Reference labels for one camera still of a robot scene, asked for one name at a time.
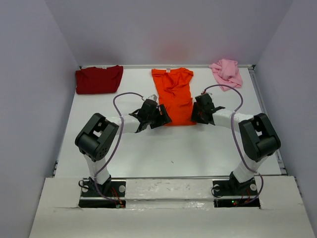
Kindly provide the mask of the orange t-shirt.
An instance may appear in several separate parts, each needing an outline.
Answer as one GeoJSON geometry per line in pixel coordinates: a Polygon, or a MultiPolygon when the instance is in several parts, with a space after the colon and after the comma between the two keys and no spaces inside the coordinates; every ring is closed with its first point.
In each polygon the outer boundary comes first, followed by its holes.
{"type": "Polygon", "coordinates": [[[171,122],[167,126],[192,126],[193,98],[190,82],[194,73],[186,68],[152,69],[159,103],[165,106],[171,122]]]}

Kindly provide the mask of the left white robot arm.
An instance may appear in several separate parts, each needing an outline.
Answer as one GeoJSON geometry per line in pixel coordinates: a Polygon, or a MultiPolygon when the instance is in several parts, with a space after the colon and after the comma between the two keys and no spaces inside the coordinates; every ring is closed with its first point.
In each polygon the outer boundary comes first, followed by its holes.
{"type": "Polygon", "coordinates": [[[75,139],[75,145],[86,159],[89,169],[88,188],[99,196],[105,196],[110,189],[111,175],[107,170],[106,155],[116,136],[124,133],[139,133],[172,122],[163,104],[146,99],[141,108],[127,115],[106,118],[95,113],[91,116],[75,139]]]}

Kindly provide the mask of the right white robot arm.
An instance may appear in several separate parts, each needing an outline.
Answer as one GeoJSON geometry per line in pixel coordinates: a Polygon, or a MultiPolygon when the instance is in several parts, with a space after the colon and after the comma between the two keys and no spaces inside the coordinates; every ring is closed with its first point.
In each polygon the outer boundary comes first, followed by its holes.
{"type": "Polygon", "coordinates": [[[230,129],[242,157],[228,180],[213,183],[213,194],[215,197],[245,195],[246,191],[256,185],[254,176],[263,161],[281,146],[273,125],[264,113],[253,116],[230,111],[222,106],[216,107],[207,93],[197,96],[195,100],[191,121],[230,129]]]}

